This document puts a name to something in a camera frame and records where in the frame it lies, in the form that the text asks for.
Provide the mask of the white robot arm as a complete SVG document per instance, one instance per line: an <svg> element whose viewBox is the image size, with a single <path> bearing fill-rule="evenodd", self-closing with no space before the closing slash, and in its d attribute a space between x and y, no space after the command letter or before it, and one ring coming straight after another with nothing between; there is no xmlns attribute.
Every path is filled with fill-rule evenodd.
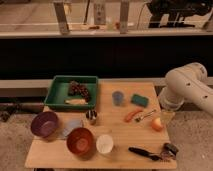
<svg viewBox="0 0 213 171"><path fill-rule="evenodd" d="M166 86L158 95L160 105L176 111L185 100L213 116L213 88L204 83L206 68L198 62L174 68L165 75Z"/></svg>

